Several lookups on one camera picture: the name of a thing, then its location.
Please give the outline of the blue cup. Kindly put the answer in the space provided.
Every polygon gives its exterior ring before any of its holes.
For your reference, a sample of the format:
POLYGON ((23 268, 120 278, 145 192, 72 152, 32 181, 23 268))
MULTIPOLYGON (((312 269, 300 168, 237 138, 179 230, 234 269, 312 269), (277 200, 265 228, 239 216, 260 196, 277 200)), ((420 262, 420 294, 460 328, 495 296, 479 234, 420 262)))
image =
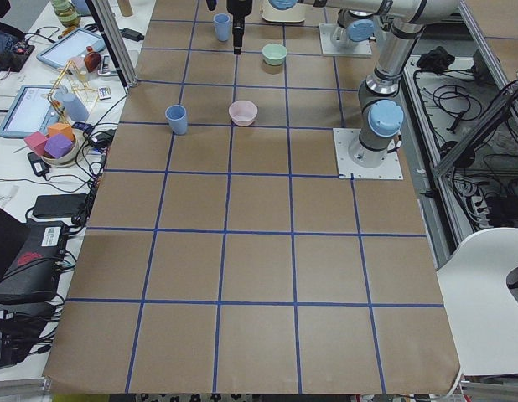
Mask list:
POLYGON ((226 42, 230 37, 231 17, 226 13, 217 13, 213 17, 215 36, 220 42, 226 42))
POLYGON ((169 106, 165 116, 174 134, 184 135, 187 132, 188 115, 184 106, 180 104, 169 106))

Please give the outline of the green bowl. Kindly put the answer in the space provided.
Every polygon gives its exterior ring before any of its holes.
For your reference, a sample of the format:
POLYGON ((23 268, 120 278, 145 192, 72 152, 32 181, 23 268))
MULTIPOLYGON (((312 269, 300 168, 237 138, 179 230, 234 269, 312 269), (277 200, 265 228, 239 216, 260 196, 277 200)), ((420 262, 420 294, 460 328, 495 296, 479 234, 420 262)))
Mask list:
POLYGON ((287 48, 282 44, 270 43, 262 48, 263 62, 270 66, 282 65, 287 58, 287 48))

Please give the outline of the pink bowl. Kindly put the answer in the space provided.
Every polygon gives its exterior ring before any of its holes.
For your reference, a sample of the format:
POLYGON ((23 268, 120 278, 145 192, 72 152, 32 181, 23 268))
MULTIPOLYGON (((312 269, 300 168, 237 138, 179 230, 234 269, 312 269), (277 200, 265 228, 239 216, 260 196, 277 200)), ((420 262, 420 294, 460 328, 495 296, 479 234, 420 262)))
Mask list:
POLYGON ((228 112, 237 126, 250 126, 258 114, 257 106, 249 100, 237 100, 230 104, 228 112))

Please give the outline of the brown glass bottle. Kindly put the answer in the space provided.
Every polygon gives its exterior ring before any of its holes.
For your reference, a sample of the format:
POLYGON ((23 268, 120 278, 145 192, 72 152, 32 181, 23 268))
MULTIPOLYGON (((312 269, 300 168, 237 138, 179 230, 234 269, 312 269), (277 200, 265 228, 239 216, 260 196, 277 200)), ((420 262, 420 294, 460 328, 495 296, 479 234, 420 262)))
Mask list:
POLYGON ((92 46, 86 47, 86 55, 84 57, 84 64, 86 70, 91 73, 99 68, 101 63, 101 55, 95 51, 92 46))

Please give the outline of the tablet in blue case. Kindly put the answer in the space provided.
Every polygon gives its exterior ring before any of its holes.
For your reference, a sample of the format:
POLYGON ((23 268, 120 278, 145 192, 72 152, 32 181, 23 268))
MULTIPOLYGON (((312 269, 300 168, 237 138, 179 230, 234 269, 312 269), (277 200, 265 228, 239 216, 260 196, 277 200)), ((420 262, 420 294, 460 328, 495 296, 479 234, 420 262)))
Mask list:
POLYGON ((36 58, 50 67, 63 68, 69 59, 86 55, 87 47, 101 52, 106 48, 106 44, 98 33, 92 33, 84 28, 76 28, 40 52, 36 58))

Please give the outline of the bowl of coloured blocks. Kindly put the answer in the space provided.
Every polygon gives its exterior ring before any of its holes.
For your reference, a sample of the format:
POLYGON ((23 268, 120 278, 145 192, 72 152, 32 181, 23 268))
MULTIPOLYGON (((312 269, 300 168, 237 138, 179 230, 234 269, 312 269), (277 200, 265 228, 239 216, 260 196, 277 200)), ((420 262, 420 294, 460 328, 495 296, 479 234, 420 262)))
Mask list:
POLYGON ((57 168, 71 166, 80 145, 72 125, 59 122, 48 126, 46 134, 36 131, 28 135, 24 142, 44 162, 57 168))

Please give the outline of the black power adapter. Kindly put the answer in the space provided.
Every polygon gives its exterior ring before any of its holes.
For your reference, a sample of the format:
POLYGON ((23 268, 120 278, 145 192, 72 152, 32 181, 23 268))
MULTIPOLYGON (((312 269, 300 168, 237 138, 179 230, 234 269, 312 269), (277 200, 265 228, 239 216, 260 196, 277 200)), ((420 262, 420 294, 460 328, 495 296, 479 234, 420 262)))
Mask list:
POLYGON ((80 210, 86 197, 85 193, 39 195, 32 215, 40 219, 70 218, 80 210))

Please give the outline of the black electronics box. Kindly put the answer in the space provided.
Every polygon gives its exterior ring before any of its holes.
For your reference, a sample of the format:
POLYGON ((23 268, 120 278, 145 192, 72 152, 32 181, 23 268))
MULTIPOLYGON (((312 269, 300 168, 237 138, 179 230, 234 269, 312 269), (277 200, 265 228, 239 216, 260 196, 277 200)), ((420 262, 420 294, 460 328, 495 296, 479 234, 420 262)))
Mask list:
POLYGON ((0 304, 55 298, 68 234, 60 220, 21 223, 0 208, 0 304))

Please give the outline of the white chair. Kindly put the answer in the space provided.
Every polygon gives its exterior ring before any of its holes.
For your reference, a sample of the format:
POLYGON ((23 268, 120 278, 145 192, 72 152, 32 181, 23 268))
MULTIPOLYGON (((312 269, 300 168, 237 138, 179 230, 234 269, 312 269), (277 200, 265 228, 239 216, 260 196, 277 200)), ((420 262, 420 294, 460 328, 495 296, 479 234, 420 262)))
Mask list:
POLYGON ((507 276, 518 268, 518 229, 466 237, 437 272, 464 375, 518 374, 518 301, 507 276))

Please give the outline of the aluminium frame post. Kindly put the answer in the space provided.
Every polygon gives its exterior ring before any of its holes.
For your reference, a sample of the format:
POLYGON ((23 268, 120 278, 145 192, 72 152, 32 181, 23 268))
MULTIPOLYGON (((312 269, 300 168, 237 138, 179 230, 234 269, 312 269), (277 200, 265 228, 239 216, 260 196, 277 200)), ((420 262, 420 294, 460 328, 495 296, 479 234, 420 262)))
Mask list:
POLYGON ((87 0, 86 4, 99 28, 122 86, 135 87, 137 75, 110 5, 103 0, 87 0))

